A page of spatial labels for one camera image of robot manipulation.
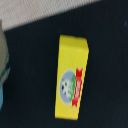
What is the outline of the grey teal gripper finger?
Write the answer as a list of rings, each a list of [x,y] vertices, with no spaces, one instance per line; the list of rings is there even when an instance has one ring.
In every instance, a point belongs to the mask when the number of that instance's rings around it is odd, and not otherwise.
[[[2,29],[2,20],[0,19],[0,109],[3,105],[3,85],[10,72],[10,69],[7,67],[8,62],[8,46],[4,31]]]

